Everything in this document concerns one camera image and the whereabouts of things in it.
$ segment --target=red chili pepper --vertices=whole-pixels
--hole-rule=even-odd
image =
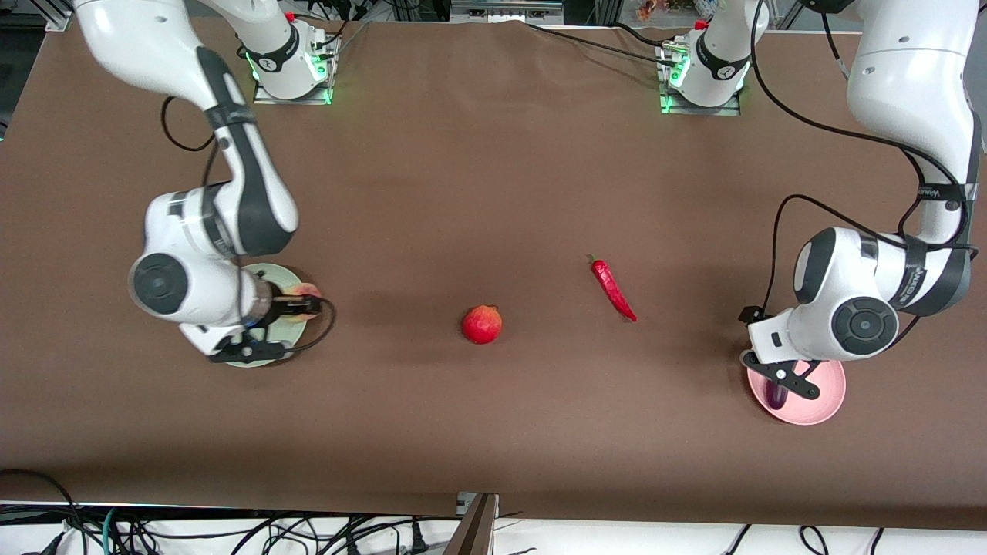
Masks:
[[[593,259],[593,273],[596,275],[596,280],[600,282],[603,287],[603,291],[607,293],[607,298],[610,299],[610,303],[614,305],[614,308],[618,312],[627,316],[632,322],[637,322],[638,317],[635,316],[634,311],[631,310],[631,305],[627,303],[627,299],[624,298],[624,293],[620,292],[620,287],[617,286],[617,282],[614,281],[613,274],[610,273],[610,267],[607,263],[602,260],[597,260],[596,257]]]

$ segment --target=pink plate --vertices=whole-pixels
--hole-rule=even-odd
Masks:
[[[802,374],[807,369],[808,362],[796,364],[797,374]],[[768,385],[771,382],[754,370],[747,369],[747,382],[764,410],[778,420],[799,426],[812,426],[829,420],[840,410],[847,393],[847,376],[843,373],[843,364],[838,360],[821,362],[808,380],[819,387],[818,399],[809,401],[790,391],[785,404],[776,411],[768,404]]]

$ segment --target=brown table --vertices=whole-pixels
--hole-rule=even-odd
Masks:
[[[237,61],[222,21],[195,24]],[[823,37],[762,44],[780,97],[857,128]],[[738,119],[662,115],[655,89],[651,64],[519,24],[365,30],[332,106],[257,107],[302,222],[267,260],[341,317],[315,350],[244,370],[127,294],[145,206],[196,187],[205,153],[171,146],[162,97],[113,79],[77,29],[49,35],[0,146],[0,463],[83,501],[450,514],[455,492],[496,491],[530,517],[987,528],[983,277],[848,363],[822,426],[765,414],[737,362],[781,198],[893,229],[915,192],[901,154],[811,129],[756,87]],[[180,104],[172,129],[196,143],[203,118]],[[801,243],[835,223],[784,218],[774,309],[794,302]],[[589,253],[640,322],[608,304]],[[479,303],[505,319],[487,347],[457,328]]]

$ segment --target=white floor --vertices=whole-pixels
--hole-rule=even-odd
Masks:
[[[283,523],[290,525],[295,519]],[[148,528],[166,534],[204,534],[246,530],[259,519],[236,520],[169,520],[153,522]],[[345,523],[344,518],[313,519],[320,535],[332,534]],[[447,541],[456,526],[454,521],[423,522],[422,535],[430,545]],[[603,522],[580,520],[521,520],[502,518],[496,525],[493,555],[511,555],[536,548],[533,555],[722,555],[740,530],[738,524],[687,524],[646,522]],[[309,533],[307,525],[296,530]],[[397,533],[388,529],[358,542],[361,555],[390,555],[396,540],[411,547],[412,534],[408,526],[399,526]],[[873,528],[820,527],[832,555],[868,555]],[[21,524],[0,526],[0,555],[38,553],[59,531],[59,524]],[[160,539],[162,555],[226,555],[242,535],[216,539]],[[267,533],[257,534],[238,555],[260,555]],[[308,541],[308,552],[315,553],[314,542]],[[90,540],[90,553],[100,555],[102,549]],[[302,545],[280,541],[270,555],[305,555]],[[737,555],[811,555],[798,538],[797,526],[754,525],[737,549]],[[987,532],[889,529],[875,551],[877,555],[984,555],[987,553]],[[79,532],[65,535],[58,555],[80,555]]]

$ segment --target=teal cable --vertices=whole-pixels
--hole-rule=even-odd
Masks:
[[[110,523],[114,519],[116,507],[110,509],[107,517],[103,519],[103,555],[110,555]]]

